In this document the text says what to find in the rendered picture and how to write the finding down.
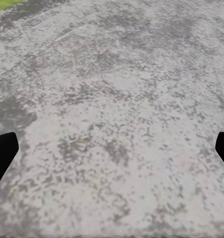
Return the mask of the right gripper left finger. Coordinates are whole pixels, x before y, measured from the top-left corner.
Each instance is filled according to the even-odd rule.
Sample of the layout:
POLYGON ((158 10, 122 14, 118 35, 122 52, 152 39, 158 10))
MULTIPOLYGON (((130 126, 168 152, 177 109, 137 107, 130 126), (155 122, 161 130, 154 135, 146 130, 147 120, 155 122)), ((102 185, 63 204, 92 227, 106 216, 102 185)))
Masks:
POLYGON ((18 140, 14 132, 0 135, 0 180, 18 151, 18 140))

